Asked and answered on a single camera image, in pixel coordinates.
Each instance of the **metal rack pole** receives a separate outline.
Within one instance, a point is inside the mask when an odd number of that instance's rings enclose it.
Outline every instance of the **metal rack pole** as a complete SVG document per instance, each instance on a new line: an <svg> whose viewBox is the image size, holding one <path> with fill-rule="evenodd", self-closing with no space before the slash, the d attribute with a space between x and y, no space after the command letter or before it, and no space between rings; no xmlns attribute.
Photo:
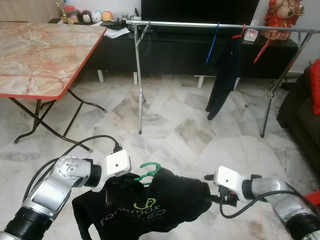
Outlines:
<svg viewBox="0 0 320 240"><path fill-rule="evenodd" d="M215 23L193 23L193 22L169 22L169 21L141 21L141 20L127 20L126 24L131 24L134 26L134 43L135 43L135 56L136 56L136 67L137 67L137 73L138 73L138 81L139 81L139 134L142 134L142 101L146 101L144 97L144 92L142 88L142 82L141 82L141 68L140 68L140 58L139 58L139 43L143 39L146 30L151 25L154 26L169 26L169 27L194 27L194 28L215 28L218 24ZM138 38L138 31L137 26L138 25L148 25L140 38ZM229 28L229 29L243 29L244 25L234 25L234 24L219 24L219 28ZM274 87L268 91L267 97L268 105L265 110L264 114L264 120L263 120L263 126L260 132L260 137L264 138L268 116L270 112L271 102L272 98L274 97L274 92L278 85L281 83L282 79L285 77L285 75L290 70L291 66L294 64L304 47L306 46L307 42L310 40L311 36L313 34L320 34L320 30L317 29L302 29L302 28L288 28L288 27L272 27L272 26L251 26L246 25L246 29L255 29L255 30L275 30L275 31L284 31L284 32L298 32L298 50L292 57L290 63L287 65L287 67L282 72L281 76L277 80ZM301 43L301 33L307 33L304 37L302 43Z"/></svg>
<svg viewBox="0 0 320 240"><path fill-rule="evenodd" d="M141 20L127 20L126 24L133 25L153 25L153 26L168 26L168 27L194 27L194 28L215 28L218 24L215 23L193 23L193 22L170 22L170 21L141 21ZM244 25L234 24L219 24L219 28L228 29L243 29ZM272 27L272 26L251 26L245 25L245 29L255 30L275 30L285 32L300 32L310 34L320 34L320 29L303 29L303 28L288 28L288 27Z"/></svg>

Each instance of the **dark sofa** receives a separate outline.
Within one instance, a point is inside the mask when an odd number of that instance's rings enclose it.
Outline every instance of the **dark sofa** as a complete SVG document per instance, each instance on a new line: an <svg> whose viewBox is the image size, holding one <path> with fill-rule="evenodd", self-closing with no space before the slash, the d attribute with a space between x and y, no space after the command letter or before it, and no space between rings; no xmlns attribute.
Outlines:
<svg viewBox="0 0 320 240"><path fill-rule="evenodd" d="M277 116L283 128L289 128L312 165L320 172L320 115L313 113L309 68L284 99Z"/></svg>

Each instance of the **black cloth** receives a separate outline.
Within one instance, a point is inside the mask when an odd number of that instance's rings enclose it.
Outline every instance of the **black cloth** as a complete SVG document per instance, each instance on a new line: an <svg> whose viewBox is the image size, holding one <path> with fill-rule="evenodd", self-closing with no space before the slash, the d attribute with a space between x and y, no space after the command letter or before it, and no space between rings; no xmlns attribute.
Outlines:
<svg viewBox="0 0 320 240"><path fill-rule="evenodd" d="M219 56L214 67L218 70L206 111L212 120L233 91L241 67L241 37L232 38Z"/></svg>
<svg viewBox="0 0 320 240"><path fill-rule="evenodd" d="M149 187L128 173L107 180L106 191L88 191L72 201L83 240L91 240L93 223L102 240L137 240L149 232L169 232L180 223L196 220L212 205L204 199L209 186L198 179L174 175L162 168Z"/></svg>

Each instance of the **jar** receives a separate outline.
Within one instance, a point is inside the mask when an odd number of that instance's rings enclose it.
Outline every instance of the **jar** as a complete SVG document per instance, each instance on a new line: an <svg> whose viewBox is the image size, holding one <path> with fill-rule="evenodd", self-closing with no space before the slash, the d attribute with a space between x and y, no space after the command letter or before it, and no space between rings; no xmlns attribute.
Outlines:
<svg viewBox="0 0 320 240"><path fill-rule="evenodd" d="M64 6L64 11L66 14L66 19L68 21L68 24L74 24L79 22L75 6L66 5Z"/></svg>

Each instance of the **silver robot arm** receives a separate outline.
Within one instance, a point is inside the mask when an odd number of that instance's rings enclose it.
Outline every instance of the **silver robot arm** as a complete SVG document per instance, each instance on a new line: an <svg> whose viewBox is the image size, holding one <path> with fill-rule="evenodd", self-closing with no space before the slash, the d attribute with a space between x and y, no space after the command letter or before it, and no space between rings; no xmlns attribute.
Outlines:
<svg viewBox="0 0 320 240"><path fill-rule="evenodd" d="M247 178L224 166L220 166L211 178L213 183L219 186L222 198L228 198L227 191L231 193L229 195L231 198L234 199L233 194L236 194L237 200L243 203L249 203L263 194L267 195L274 191L292 192L291 187L280 178L264 178L259 175ZM319 214L315 213L301 197L279 193L265 196L262 200L271 204L294 240L320 240Z"/></svg>
<svg viewBox="0 0 320 240"><path fill-rule="evenodd" d="M48 178L35 186L14 219L0 232L0 240L41 240L68 201L72 188L87 186L100 192L108 178L130 171L125 150L107 156L100 165L76 156L59 158Z"/></svg>

